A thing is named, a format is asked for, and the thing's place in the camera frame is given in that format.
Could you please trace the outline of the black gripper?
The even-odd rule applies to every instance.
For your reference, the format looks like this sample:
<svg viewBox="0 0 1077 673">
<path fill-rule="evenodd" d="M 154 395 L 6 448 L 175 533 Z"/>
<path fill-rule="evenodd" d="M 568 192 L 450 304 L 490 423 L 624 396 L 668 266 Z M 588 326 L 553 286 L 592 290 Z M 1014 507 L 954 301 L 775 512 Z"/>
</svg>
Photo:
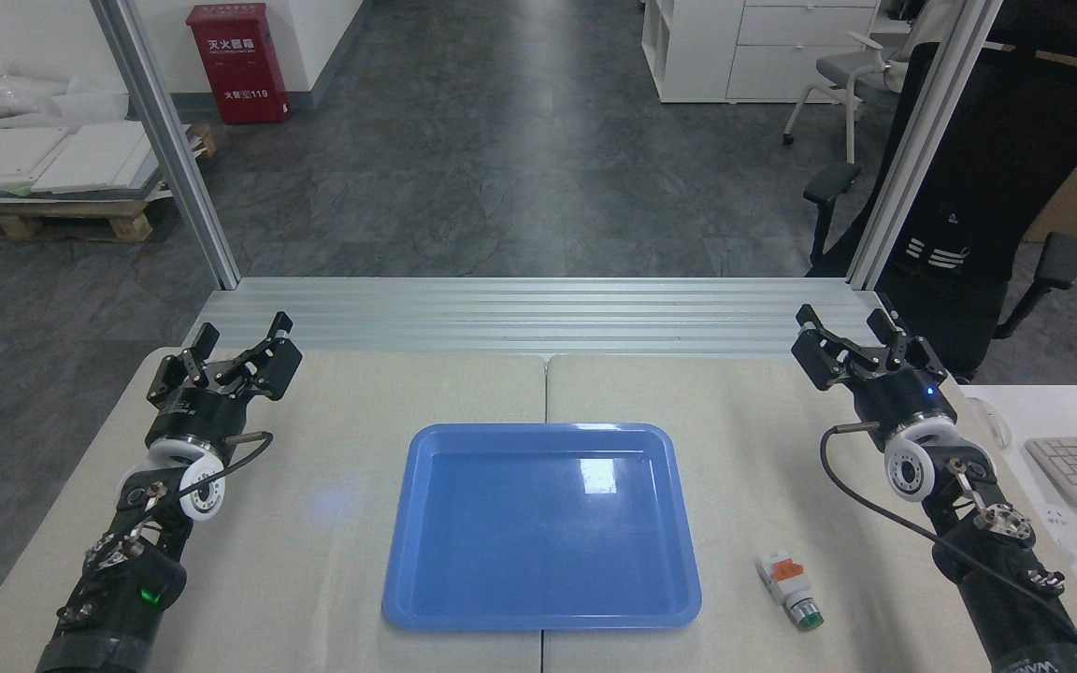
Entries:
<svg viewBox="0 0 1077 673">
<path fill-rule="evenodd" d="M 225 440 L 243 434 L 252 397 L 282 399 L 300 367 L 303 354 L 288 336 L 292 328 L 294 321 L 286 312 L 274 316 L 265 340 L 215 371 L 218 392 L 206 388 L 210 384 L 207 357 L 221 333 L 212 323 L 204 323 L 193 343 L 164 357 L 155 371 L 146 401 L 158 413 L 146 432 L 146 446 L 162 438 L 193 437 L 221 454 L 234 452 Z"/>
<path fill-rule="evenodd" d="M 811 304 L 796 314 L 800 327 L 791 354 L 817 391 L 826 391 L 848 379 L 854 364 L 868 371 L 851 374 L 855 413 L 862 422 L 879 425 L 871 432 L 876 446 L 884 446 L 898 430 L 922 418 L 943 416 L 956 422 L 957 413 L 941 392 L 949 371 L 931 348 L 931 341 L 894 324 L 895 312 L 876 309 L 867 319 L 868 328 L 886 348 L 889 371 L 876 371 L 880 357 L 845 337 L 824 328 Z"/>
</svg>

